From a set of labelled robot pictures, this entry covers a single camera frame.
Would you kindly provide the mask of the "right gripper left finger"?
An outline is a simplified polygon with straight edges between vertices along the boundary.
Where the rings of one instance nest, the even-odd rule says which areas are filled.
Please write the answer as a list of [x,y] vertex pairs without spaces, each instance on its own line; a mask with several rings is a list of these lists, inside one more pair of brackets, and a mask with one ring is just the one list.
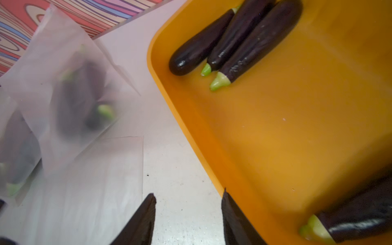
[[111,245],[150,245],[156,216],[156,198],[147,195]]

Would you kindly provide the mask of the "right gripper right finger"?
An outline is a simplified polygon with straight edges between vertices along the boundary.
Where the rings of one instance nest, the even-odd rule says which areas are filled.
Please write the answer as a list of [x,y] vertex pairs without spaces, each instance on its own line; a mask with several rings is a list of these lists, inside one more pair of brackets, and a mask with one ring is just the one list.
[[224,238],[227,245],[266,245],[242,210],[225,190],[221,209]]

